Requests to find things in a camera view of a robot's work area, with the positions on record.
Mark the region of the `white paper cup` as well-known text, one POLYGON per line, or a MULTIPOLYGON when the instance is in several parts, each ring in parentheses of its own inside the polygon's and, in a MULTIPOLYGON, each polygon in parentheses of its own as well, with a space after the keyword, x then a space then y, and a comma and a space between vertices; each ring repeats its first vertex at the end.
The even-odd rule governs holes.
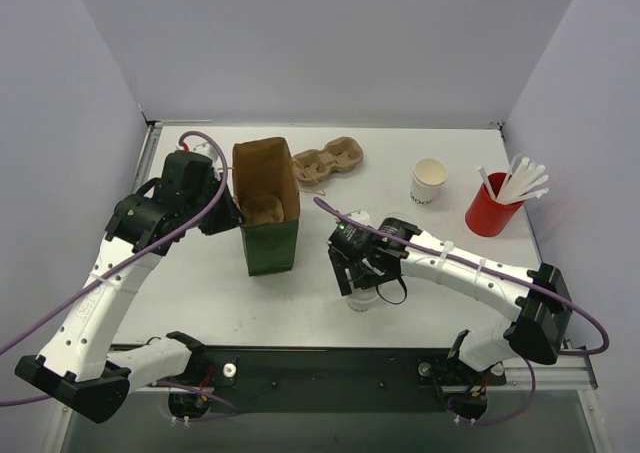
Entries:
POLYGON ((411 200, 419 206, 426 206, 438 195, 448 178, 448 169, 437 159, 419 160, 413 169, 410 188, 411 200))
POLYGON ((363 313, 379 307, 383 301, 375 291, 358 291, 345 297, 347 306, 354 312, 363 313))

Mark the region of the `green paper bag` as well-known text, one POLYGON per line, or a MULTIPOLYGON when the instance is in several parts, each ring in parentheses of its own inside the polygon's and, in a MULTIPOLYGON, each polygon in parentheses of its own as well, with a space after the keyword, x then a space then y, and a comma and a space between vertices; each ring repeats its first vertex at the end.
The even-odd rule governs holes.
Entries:
POLYGON ((241 238, 248 275, 294 267, 301 216, 294 159, 283 137, 232 148, 233 198, 244 216, 241 238))

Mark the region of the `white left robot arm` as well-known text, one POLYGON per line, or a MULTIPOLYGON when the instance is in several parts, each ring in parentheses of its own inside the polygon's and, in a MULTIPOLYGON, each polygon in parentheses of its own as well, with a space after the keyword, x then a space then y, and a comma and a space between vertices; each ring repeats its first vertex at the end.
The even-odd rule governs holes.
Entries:
POLYGON ((191 228, 214 235, 241 222, 222 151, 212 144, 179 145, 160 176, 117 203, 81 297, 40 352, 18 361, 16 375, 95 423, 110 419, 129 393, 158 380, 199 381, 205 347, 185 333, 129 351, 114 352, 111 344, 173 243, 191 228))

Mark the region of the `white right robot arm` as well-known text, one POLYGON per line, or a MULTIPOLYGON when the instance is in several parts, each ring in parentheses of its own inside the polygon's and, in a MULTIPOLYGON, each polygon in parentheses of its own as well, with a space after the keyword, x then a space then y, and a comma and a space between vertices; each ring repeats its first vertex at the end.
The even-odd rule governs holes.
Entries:
POLYGON ((341 221, 328 239, 328 254, 339 290, 378 292, 405 278, 434 282, 500 314, 483 330, 459 333, 451 357, 482 372, 520 356, 556 363, 571 311, 561 272, 548 264, 536 270, 482 258, 442 241, 418 226, 386 218, 378 229, 341 221))

